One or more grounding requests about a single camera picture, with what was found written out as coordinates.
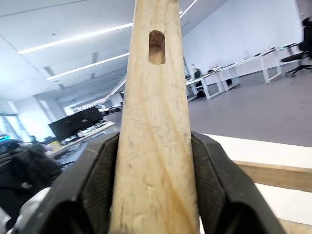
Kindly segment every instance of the white desk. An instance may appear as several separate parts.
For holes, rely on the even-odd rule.
[[[227,136],[218,141],[231,160],[312,168],[312,148]],[[275,216],[312,225],[312,193],[256,184]]]
[[[78,145],[86,140],[90,140],[92,138],[95,138],[103,133],[105,134],[109,134],[109,133],[113,133],[116,132],[117,128],[115,127],[115,123],[114,122],[107,122],[105,125],[103,125],[102,127],[99,127],[97,129],[94,129],[91,133],[83,136],[82,138],[79,138],[78,140],[71,142],[67,145],[64,145],[62,147],[60,147],[58,150],[53,151],[53,152],[46,152],[46,155],[48,157],[55,157],[58,154],[61,154],[63,152],[65,152],[66,150],[69,150],[70,148],[72,148],[75,145]]]
[[[197,82],[201,82],[201,85],[202,85],[202,87],[203,87],[203,89],[204,89],[206,98],[207,98],[207,100],[210,100],[210,99],[213,98],[214,96],[216,96],[216,95],[221,94],[221,93],[224,92],[224,88],[222,87],[222,84],[221,84],[221,81],[219,80],[219,78],[218,78],[216,81],[212,81],[212,82],[209,82],[209,83],[207,83],[207,82],[205,81],[206,78],[211,77],[212,75],[217,74],[218,72],[219,72],[219,71],[217,70],[217,71],[214,71],[214,72],[205,74],[205,75],[203,75],[203,76],[201,76],[201,77],[199,77],[199,78],[197,78],[197,79],[187,81],[187,82],[186,82],[186,85],[190,85],[191,88],[192,88],[192,91],[193,91],[194,95],[196,95],[196,94],[197,94],[197,89],[196,89],[196,87],[195,87],[194,84],[197,83]],[[210,94],[209,94],[208,85],[210,85],[210,84],[217,84],[217,87],[218,87],[218,92],[216,92],[216,93],[213,94],[213,95],[210,95]]]
[[[270,53],[274,53],[274,59],[275,59],[275,62],[276,62],[276,69],[277,69],[277,74],[274,75],[273,77],[269,77],[269,74],[268,74],[268,69],[265,65],[265,62],[264,62],[264,57]],[[222,81],[222,84],[224,86],[224,89],[225,91],[228,91],[230,88],[232,88],[233,86],[229,87],[226,83],[226,80],[229,79],[229,78],[225,78],[224,77],[224,74],[223,74],[223,71],[225,70],[228,70],[228,69],[234,69],[234,82],[233,82],[233,85],[238,85],[239,84],[239,79],[237,77],[237,73],[236,73],[236,70],[235,70],[235,67],[239,66],[239,65],[242,65],[244,63],[247,63],[247,62],[250,62],[250,61],[253,61],[253,60],[256,60],[256,59],[260,59],[260,63],[261,63],[261,68],[262,68],[262,72],[263,72],[263,76],[264,76],[264,81],[266,84],[269,84],[271,82],[272,79],[278,77],[278,76],[281,76],[282,75],[282,69],[281,69],[281,65],[280,65],[280,62],[279,62],[279,59],[278,59],[278,49],[277,48],[274,48],[274,49],[270,49],[268,51],[265,51],[265,52],[262,52],[260,53],[258,56],[254,56],[254,57],[251,57],[249,59],[245,59],[245,60],[242,60],[242,61],[238,61],[230,66],[227,66],[227,67],[224,67],[224,68],[221,68],[219,69],[220,71],[220,76],[221,76],[221,81]]]

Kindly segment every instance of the gray carpet floor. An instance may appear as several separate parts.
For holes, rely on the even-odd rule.
[[[296,65],[283,66],[283,71]],[[298,72],[271,84],[260,72],[244,76],[239,86],[211,100],[190,101],[189,112],[196,132],[312,147],[312,73]],[[121,113],[107,119],[120,128]]]

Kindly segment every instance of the rectangular slot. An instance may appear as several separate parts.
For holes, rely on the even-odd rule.
[[[150,63],[161,65],[165,64],[165,35],[157,30],[150,32],[150,48],[148,61]]]

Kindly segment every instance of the wooden stick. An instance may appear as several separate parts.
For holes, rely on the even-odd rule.
[[[287,234],[311,234],[312,226],[302,223],[296,223],[288,220],[279,219]]]
[[[312,192],[312,169],[240,161],[235,163],[255,183]]]
[[[110,233],[197,234],[178,0],[136,0]]]

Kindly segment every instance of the black office chair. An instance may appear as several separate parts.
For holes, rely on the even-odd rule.
[[[312,65],[302,65],[302,61],[306,58],[312,59],[312,22],[310,22],[310,18],[306,18],[302,21],[302,25],[304,26],[303,32],[304,32],[304,39],[303,42],[297,44],[299,46],[299,49],[302,51],[302,53],[291,55],[289,57],[283,58],[282,62],[291,62],[295,60],[299,60],[299,66],[286,72],[286,76],[291,73],[292,77],[295,77],[295,74],[303,69],[311,70],[312,71]],[[290,50],[290,47],[297,46],[297,45],[289,45],[288,49]]]

